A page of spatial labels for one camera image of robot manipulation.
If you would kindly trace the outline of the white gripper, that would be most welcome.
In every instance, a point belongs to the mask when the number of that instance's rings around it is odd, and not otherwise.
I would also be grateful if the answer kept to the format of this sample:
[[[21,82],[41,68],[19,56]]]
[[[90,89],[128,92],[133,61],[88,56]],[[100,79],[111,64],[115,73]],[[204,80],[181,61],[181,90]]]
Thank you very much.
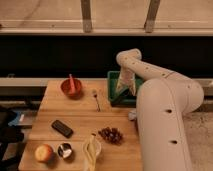
[[[131,94],[133,96],[136,96],[135,74],[129,69],[122,68],[120,70],[116,92],[119,93],[123,91],[126,86],[129,87]]]

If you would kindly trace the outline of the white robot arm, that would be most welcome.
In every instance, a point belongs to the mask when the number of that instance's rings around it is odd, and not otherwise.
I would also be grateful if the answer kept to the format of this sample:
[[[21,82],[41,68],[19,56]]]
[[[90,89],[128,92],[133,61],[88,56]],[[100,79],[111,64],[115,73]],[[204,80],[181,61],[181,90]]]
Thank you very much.
[[[136,99],[143,171],[193,171],[182,116],[201,106],[202,86],[142,60],[138,49],[116,56],[121,68],[144,79]]]

